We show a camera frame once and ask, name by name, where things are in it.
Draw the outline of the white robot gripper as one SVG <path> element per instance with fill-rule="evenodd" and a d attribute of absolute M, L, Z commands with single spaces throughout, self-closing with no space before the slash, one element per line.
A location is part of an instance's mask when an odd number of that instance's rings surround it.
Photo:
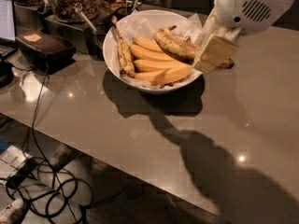
<path fill-rule="evenodd" d="M 215 0 L 195 44 L 203 46 L 192 67 L 203 73 L 214 70 L 231 58 L 239 46 L 224 37 L 223 29 L 239 29 L 242 35 L 267 30 L 295 0 Z"/>

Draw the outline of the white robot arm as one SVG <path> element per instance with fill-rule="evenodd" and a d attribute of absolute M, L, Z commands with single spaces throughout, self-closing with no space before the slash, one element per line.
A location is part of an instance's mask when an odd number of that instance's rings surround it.
<path fill-rule="evenodd" d="M 238 50 L 242 36 L 267 30 L 294 0 L 214 0 L 202 32 L 196 39 L 201 50 L 192 67 L 209 72 L 228 61 Z"/>

